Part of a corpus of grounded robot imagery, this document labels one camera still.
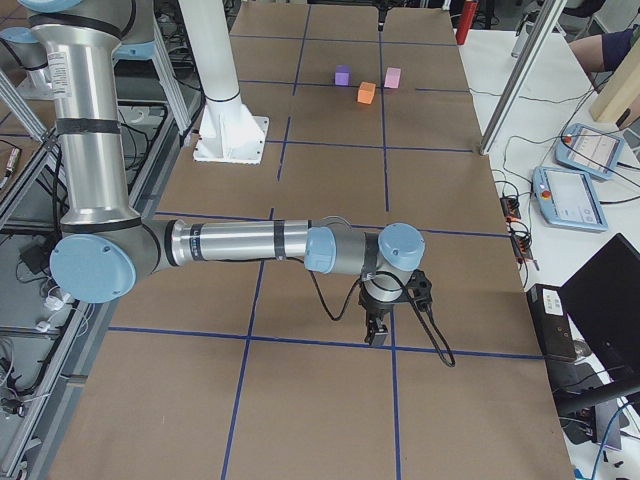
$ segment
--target blue tablet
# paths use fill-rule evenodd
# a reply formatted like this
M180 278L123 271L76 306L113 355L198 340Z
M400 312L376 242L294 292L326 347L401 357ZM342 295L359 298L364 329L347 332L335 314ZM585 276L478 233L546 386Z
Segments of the blue tablet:
M549 224L590 232L607 230L607 221L587 172L537 167L532 182L540 211Z
M618 164L624 139L593 127L575 123L556 144L556 160L582 170L598 180L608 180Z

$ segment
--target person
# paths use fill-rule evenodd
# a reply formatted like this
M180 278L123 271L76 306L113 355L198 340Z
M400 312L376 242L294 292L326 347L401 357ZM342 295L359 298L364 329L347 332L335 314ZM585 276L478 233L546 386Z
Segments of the person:
M569 43L569 48L590 77L592 73L615 72L639 37L640 26L636 25L621 32L580 38ZM619 125L621 129L640 117L640 96L631 103L629 110L629 115Z

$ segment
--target white desk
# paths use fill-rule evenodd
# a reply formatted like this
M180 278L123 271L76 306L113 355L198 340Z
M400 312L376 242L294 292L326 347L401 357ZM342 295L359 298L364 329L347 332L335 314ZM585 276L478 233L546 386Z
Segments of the white desk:
M514 43L515 35L513 32L480 30L469 32L466 44L460 47L460 53L471 89L498 94L502 92L516 62L510 55ZM590 86L589 80L580 69L565 40L559 34L553 34L547 40L520 95L564 100L582 95L588 91ZM593 125L603 131L616 130L615 125L597 124L591 119L588 108L595 98L596 94L589 97L571 123L580 122ZM474 106L483 132L497 103L497 96L474 93ZM492 168L503 169L505 147L510 137L519 135L539 141L557 136L577 105L578 100L551 104L519 98L514 103L505 126L489 152ZM543 159L544 164L554 164L553 152L545 158L551 145L551 141L544 145L534 145L512 139L507 151L507 167L525 178L531 178L533 169L540 165ZM620 160L627 164L638 165L638 161L628 147L625 148ZM640 172L624 168L618 168L618 171L634 181L640 182ZM514 183L520 193L529 190L527 182L515 175L505 173L507 180ZM503 178L498 172L494 172L494 176L496 180ZM501 191L502 185L498 184L497 186ZM512 193L509 189L510 187L506 187L506 191ZM615 176L612 180L604 183L596 182L596 190L601 201L625 199L640 193L633 185ZM523 221L531 226L532 251L540 267L540 270L537 271L533 265L529 264L526 288L534 283L562 285L617 232L622 232L636 248L640 249L640 223L638 222L640 200L622 205L605 206L603 209L609 223L609 231L605 233L578 232L549 227L542 218L535 200L529 209L528 196L521 197L520 210L523 214ZM524 280L524 269L521 274ZM629 433L638 434L633 427L627 430ZM611 462L600 464L596 475L597 479L615 479L617 477L633 479L640 476L640 442L623 437L622 443L622 453L609 453ZM597 446L592 444L574 446L567 441L567 448L573 463L581 470L582 474L590 476ZM612 463L620 459L624 460L625 464L618 469L612 467Z

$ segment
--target computer monitor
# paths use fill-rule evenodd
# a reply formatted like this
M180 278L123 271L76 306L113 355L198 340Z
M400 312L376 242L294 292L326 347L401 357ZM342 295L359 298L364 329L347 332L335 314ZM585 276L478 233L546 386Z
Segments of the computer monitor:
M614 382L640 374L640 253L621 233L558 293L604 368L613 369L609 375ZM637 401L640 394L627 398Z

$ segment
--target screen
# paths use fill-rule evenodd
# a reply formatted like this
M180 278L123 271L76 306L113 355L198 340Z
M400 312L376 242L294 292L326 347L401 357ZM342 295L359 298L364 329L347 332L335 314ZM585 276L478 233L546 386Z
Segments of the screen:
M592 170L606 173L619 140L582 127L573 137L568 157Z
M640 253L614 236L559 291L562 304L614 380L640 373ZM629 399L640 399L634 394Z
M546 175L558 218L580 223L601 223L581 174L547 170Z

